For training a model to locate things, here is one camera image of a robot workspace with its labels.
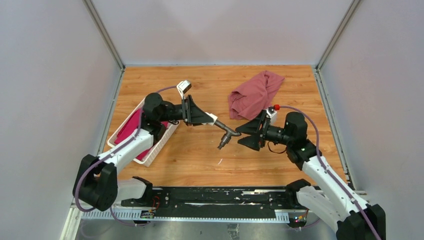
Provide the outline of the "white pipe elbow fitting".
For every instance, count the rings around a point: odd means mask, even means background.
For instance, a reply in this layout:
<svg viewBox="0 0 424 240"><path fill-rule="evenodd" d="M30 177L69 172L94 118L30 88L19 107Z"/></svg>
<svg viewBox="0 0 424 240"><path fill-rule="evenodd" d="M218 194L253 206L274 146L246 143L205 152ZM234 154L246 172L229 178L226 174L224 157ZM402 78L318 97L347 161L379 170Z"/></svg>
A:
<svg viewBox="0 0 424 240"><path fill-rule="evenodd" d="M217 121L218 117L212 113L205 112L208 115L208 120L206 123L203 123L203 125L211 125L213 126L215 122Z"/></svg>

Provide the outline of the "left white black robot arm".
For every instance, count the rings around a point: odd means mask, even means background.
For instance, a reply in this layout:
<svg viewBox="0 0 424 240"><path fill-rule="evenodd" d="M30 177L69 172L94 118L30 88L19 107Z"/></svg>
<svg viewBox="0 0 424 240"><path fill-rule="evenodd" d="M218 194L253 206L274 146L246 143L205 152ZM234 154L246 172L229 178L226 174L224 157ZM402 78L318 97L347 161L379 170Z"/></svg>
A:
<svg viewBox="0 0 424 240"><path fill-rule="evenodd" d="M82 212L106 211L116 202L134 199L140 206L153 201L152 184L141 178L118 181L118 174L139 154L159 144L164 137L164 122L183 121L187 125L213 125L218 118L201 110L192 96L181 104L164 101L158 92L148 94L136 129L112 149L94 156L86 155L80 163L73 196Z"/></svg>

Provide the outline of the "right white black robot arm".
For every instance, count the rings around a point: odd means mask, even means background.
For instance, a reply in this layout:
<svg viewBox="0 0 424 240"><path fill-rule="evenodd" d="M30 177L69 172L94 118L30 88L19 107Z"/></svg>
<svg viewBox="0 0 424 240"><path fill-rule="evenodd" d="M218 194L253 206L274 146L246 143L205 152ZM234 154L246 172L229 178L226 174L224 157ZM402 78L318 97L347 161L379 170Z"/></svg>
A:
<svg viewBox="0 0 424 240"><path fill-rule="evenodd" d="M319 186L305 179L286 186L285 201L292 209L305 207L314 212L334 232L338 240L385 240L386 213L379 204L370 204L350 188L332 169L319 149L308 139L312 120L292 108L283 127L272 125L277 108L264 109L249 122L236 128L246 136L238 144L259 151L265 143L284 145L288 159Z"/></svg>

